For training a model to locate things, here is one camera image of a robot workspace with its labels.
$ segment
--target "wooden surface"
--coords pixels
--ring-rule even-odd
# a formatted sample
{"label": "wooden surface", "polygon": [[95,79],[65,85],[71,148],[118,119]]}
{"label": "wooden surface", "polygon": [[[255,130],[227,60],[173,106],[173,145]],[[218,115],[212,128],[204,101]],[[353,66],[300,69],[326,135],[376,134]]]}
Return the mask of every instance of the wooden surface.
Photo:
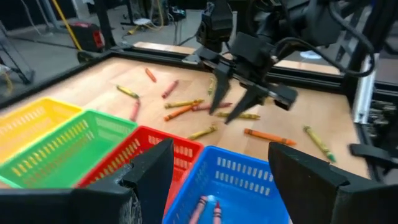
{"label": "wooden surface", "polygon": [[[138,43],[138,46],[177,50],[184,53],[193,52],[193,49],[185,47],[159,44]],[[157,83],[153,83],[145,74],[145,68],[152,71],[157,78]],[[211,98],[207,95],[207,89],[212,76],[206,72],[111,58],[0,111],[0,114],[7,113],[39,97],[49,96],[83,108],[91,108],[127,119],[135,100],[121,93],[115,87],[115,85],[122,85],[141,96],[142,106],[137,119],[137,123],[140,125],[188,137],[192,133],[216,123],[219,130],[200,138],[199,142],[268,160],[268,141],[243,134],[244,128],[251,128],[293,139],[298,142],[294,148],[326,160],[325,156],[302,131],[302,126],[306,124],[310,125],[330,147],[337,160],[336,166],[368,177],[365,161],[351,156],[347,148],[348,144],[358,142],[358,138],[350,117],[347,100],[343,95],[297,89],[299,93],[297,102],[290,111],[284,111],[273,104],[251,108],[248,112],[261,115],[259,121],[237,119],[229,125],[225,125],[223,118],[210,116],[206,111],[188,112],[169,122],[164,121],[165,115],[177,110],[164,109],[166,102],[204,98],[205,103],[210,103]],[[161,94],[176,79],[180,80],[177,89],[166,100],[163,100]],[[235,105],[243,93],[244,89],[234,80],[225,101]],[[230,108],[223,108],[219,111],[228,112],[229,110]]]}

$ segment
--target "basket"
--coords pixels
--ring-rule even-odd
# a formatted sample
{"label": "basket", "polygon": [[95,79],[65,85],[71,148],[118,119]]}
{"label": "basket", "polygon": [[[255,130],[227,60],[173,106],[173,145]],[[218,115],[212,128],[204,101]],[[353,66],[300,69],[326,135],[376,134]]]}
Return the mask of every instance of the basket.
{"label": "basket", "polygon": [[41,98],[0,118],[0,163],[81,111],[61,101]]}
{"label": "basket", "polygon": [[200,223],[211,223],[219,201],[223,223],[288,224],[289,216],[268,162],[207,146],[176,196],[164,224],[188,223],[199,201],[208,197]]}
{"label": "basket", "polygon": [[178,193],[192,164],[203,150],[200,143],[167,134],[156,129],[139,126],[126,138],[112,153],[109,153],[89,174],[87,174],[78,186],[84,187],[94,181],[111,174],[128,163],[136,155],[142,154],[152,146],[164,139],[174,140],[174,169],[173,179],[169,189],[169,196],[165,206],[165,212],[169,209],[174,197]]}
{"label": "basket", "polygon": [[0,176],[10,187],[73,187],[136,127],[87,110],[4,163]]}

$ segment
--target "concrete floor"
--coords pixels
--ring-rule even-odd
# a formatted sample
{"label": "concrete floor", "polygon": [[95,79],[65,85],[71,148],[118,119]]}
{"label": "concrete floor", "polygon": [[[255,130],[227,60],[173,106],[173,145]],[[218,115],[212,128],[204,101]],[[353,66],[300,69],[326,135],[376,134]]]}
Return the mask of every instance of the concrete floor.
{"label": "concrete floor", "polygon": [[[127,36],[122,39],[122,36],[126,33],[126,31],[130,27],[122,27],[119,23],[124,22],[122,14],[126,13],[125,7],[118,7],[116,9],[111,9],[108,11],[109,20],[113,29],[113,35],[116,42],[125,41],[129,44],[134,44],[139,41],[143,42],[153,42],[158,44],[173,44],[174,41],[174,32],[175,26],[169,25],[164,27],[161,31],[154,30],[139,30],[134,35]],[[86,22],[92,22],[99,24],[98,18],[96,16],[91,16],[85,19]],[[200,11],[188,11],[187,19],[182,21],[181,31],[178,33],[178,42],[184,40],[190,36],[192,36],[199,25],[200,21]],[[358,29],[361,29],[366,21],[366,16],[361,18]],[[17,38],[25,38],[30,40],[42,41],[42,42],[50,42],[53,44],[62,44],[67,45],[69,47],[73,47],[73,42],[67,33],[53,33],[49,34],[43,29],[43,27],[39,30],[43,35],[39,35],[35,30],[30,29],[28,31],[12,31],[9,33],[11,38],[9,38],[11,43],[6,43],[6,47],[11,49],[12,46],[19,51],[19,53],[23,56],[24,60],[21,58],[17,58],[17,62],[23,64],[22,69],[27,70],[29,67],[35,70],[35,80],[34,83],[40,83],[43,80],[46,80],[60,72],[64,72],[69,68],[72,68],[78,65],[78,60],[76,59],[77,51],[75,49],[66,48],[66,47],[58,47],[47,44],[38,44],[34,42],[28,42],[25,40],[17,40],[13,37]],[[183,46],[198,48],[200,44],[198,44],[195,39],[187,42]],[[336,57],[336,53],[338,50],[339,44],[331,45],[328,49],[324,49],[327,55],[332,58]],[[0,56],[4,58],[4,52],[0,50]],[[308,63],[317,63],[324,64],[327,63],[324,60],[309,60],[304,59],[300,56],[299,53],[293,54],[287,58],[287,60],[295,60],[301,62]],[[346,65],[348,63],[349,58],[347,56],[344,57],[342,64]],[[398,69],[397,60],[393,58],[389,59],[381,59],[379,62],[379,72],[377,79],[385,82],[394,82],[398,83],[398,75],[395,75],[396,70]],[[18,76],[15,74],[11,75],[11,79],[14,82],[14,92],[13,94],[19,94],[25,87],[25,85],[21,84]],[[2,94],[6,92],[6,82],[4,79],[0,78],[0,97]],[[393,176],[397,176],[397,178],[391,178],[393,180],[398,180],[398,173]]]}

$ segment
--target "red crayon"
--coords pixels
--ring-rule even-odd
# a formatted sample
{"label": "red crayon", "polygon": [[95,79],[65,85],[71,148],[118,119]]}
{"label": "red crayon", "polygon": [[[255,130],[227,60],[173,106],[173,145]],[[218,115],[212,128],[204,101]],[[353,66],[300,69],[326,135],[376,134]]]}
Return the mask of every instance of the red crayon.
{"label": "red crayon", "polygon": [[[231,106],[232,103],[220,103],[217,108],[225,108]],[[211,105],[197,105],[192,108],[192,111],[210,110]]]}
{"label": "red crayon", "polygon": [[221,224],[221,207],[219,201],[217,201],[217,205],[214,208],[213,224]]}
{"label": "red crayon", "polygon": [[166,91],[164,91],[164,93],[162,94],[162,98],[166,99],[166,97],[168,97],[170,95],[170,93],[175,89],[175,87],[177,87],[179,81],[175,80],[167,89]]}
{"label": "red crayon", "polygon": [[132,112],[131,112],[131,115],[130,115],[130,121],[136,121],[137,115],[138,115],[138,111],[139,111],[140,107],[141,107],[141,102],[138,99],[136,101],[136,103],[134,104],[134,108],[132,109]]}
{"label": "red crayon", "polygon": [[195,211],[193,211],[191,219],[189,220],[189,224],[197,224],[198,223],[200,215],[205,209],[206,203],[207,203],[207,197],[201,196],[199,199],[198,205],[197,205]]}

